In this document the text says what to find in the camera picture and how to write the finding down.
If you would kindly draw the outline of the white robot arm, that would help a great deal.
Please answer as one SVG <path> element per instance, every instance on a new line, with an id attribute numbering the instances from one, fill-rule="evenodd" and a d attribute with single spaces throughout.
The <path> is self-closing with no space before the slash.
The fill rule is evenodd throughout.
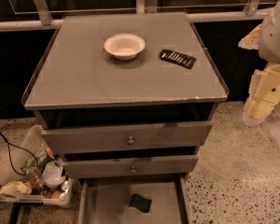
<path id="1" fill-rule="evenodd" d="M 256 49 L 265 68 L 251 77 L 242 120 L 246 125 L 262 123 L 280 103 L 280 0 L 263 22 L 240 40 L 242 49 Z"/>

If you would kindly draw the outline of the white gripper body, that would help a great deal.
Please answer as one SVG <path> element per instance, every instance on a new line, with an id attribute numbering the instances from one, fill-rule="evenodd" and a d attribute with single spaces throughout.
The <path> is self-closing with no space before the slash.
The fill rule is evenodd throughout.
<path id="1" fill-rule="evenodd" d="M 260 73 L 260 82 L 253 99 L 274 106 L 280 103 L 280 64 L 271 63 Z"/>

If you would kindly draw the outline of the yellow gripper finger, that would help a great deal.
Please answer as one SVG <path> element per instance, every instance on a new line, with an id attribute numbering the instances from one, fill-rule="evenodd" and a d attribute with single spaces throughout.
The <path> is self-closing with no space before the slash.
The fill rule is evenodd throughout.
<path id="1" fill-rule="evenodd" d="M 260 25 L 256 26 L 248 35 L 242 38 L 238 47 L 242 49 L 259 49 L 259 30 Z"/>
<path id="2" fill-rule="evenodd" d="M 274 104 L 258 102 L 249 96 L 245 101 L 242 121 L 248 126 L 261 124 L 272 113 Z"/>

